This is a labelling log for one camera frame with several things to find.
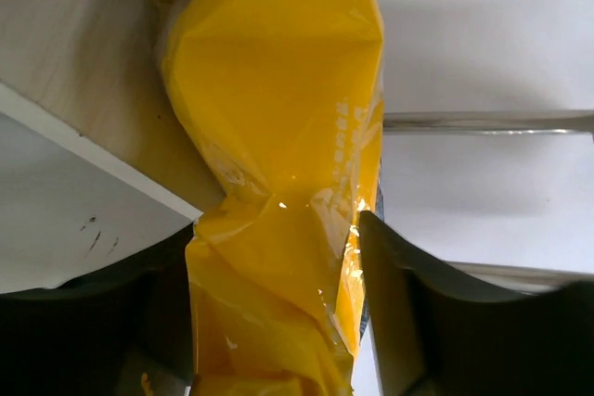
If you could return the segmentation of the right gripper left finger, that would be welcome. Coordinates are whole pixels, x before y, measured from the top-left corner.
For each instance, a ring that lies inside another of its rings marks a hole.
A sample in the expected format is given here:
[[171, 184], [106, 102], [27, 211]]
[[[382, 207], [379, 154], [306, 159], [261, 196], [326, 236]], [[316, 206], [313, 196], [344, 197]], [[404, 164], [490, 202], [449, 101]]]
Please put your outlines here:
[[182, 395], [193, 379], [187, 226], [55, 289], [1, 297], [4, 395]]

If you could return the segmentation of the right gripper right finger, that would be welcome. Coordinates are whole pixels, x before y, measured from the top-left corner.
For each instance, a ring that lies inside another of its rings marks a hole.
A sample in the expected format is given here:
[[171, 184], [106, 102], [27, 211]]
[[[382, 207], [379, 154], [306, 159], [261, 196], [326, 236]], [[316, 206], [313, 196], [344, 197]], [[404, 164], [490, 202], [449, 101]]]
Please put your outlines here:
[[359, 216], [385, 395], [589, 395], [593, 285], [525, 294], [468, 275]]

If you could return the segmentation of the yellow pasta bag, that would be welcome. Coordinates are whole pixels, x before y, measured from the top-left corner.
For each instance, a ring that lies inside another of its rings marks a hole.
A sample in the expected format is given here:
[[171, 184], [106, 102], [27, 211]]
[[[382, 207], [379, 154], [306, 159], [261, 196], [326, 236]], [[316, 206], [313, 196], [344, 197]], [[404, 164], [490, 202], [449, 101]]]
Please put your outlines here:
[[225, 197], [186, 248], [194, 395], [349, 395], [376, 207], [376, 0], [149, 0], [174, 113]]

